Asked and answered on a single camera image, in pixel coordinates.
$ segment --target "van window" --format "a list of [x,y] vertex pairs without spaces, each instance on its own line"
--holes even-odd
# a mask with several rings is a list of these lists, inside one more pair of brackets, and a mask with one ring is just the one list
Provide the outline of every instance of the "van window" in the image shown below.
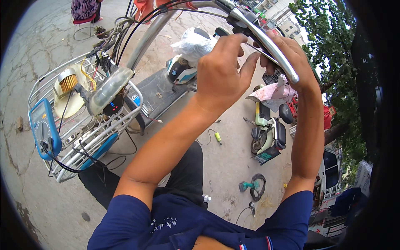
[[327,170],[328,168],[331,168],[337,164],[338,164],[338,162],[336,159],[336,155],[332,154],[331,152],[324,151],[325,170]]
[[326,173],[326,189],[336,186],[339,182],[339,166],[333,167],[325,171]]

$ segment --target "hand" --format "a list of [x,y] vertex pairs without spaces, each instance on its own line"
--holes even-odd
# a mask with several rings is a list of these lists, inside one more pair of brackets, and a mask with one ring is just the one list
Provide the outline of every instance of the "hand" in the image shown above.
[[[318,82],[315,79],[314,73],[308,64],[307,56],[300,45],[291,38],[275,35],[272,31],[267,30],[267,36],[276,44],[288,59],[294,71],[299,76],[300,81],[296,84],[291,84],[292,88],[301,93],[305,89],[318,88]],[[276,64],[271,62],[264,56],[260,59],[261,67],[266,68],[267,74],[273,74]]]
[[221,115],[248,89],[260,54],[251,54],[238,72],[237,56],[243,56],[243,34],[219,38],[214,49],[200,58],[197,66],[198,104],[208,112]]

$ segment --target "red stool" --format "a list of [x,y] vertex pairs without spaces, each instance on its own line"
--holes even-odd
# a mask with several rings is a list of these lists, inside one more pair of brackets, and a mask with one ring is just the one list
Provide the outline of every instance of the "red stool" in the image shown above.
[[[96,14],[93,14],[93,16],[91,16],[91,17],[89,17],[89,18],[86,18],[86,19],[80,19],[80,20],[75,20],[74,19],[74,21],[73,21],[73,23],[74,23],[74,40],[76,40],[76,41],[82,41],[82,40],[85,40],[85,39],[88,39],[88,38],[90,38],[90,37],[92,37],[93,35],[92,35],[92,25],[91,25],[91,21],[94,19],[96,17]],[[80,28],[80,25],[81,24],[84,24],[84,23],[89,23],[89,27],[83,27],[82,29]],[[85,38],[85,39],[80,39],[80,40],[77,40],[76,38],[75,38],[75,35],[76,35],[76,33],[79,31],[79,30],[83,30],[83,29],[85,29],[85,28],[89,28],[89,37],[88,38]]]

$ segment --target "air filter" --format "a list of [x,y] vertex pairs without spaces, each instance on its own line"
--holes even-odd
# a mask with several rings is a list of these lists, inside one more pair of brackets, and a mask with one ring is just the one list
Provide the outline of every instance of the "air filter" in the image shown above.
[[63,93],[72,90],[78,83],[75,70],[72,68],[64,70],[61,74],[58,75],[58,82],[60,83],[60,87]]

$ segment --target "green leaves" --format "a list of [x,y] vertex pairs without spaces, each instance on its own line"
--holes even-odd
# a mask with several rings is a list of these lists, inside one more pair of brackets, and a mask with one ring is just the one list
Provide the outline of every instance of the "green leaves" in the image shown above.
[[326,99],[337,111],[332,126],[350,121],[349,129],[336,138],[336,146],[342,148],[342,167],[350,167],[353,173],[367,153],[361,138],[356,69],[350,54],[356,20],[343,0],[297,0],[289,8],[308,32],[309,43],[303,50],[312,64],[322,69],[322,82],[329,82],[341,69],[345,72],[326,90]]

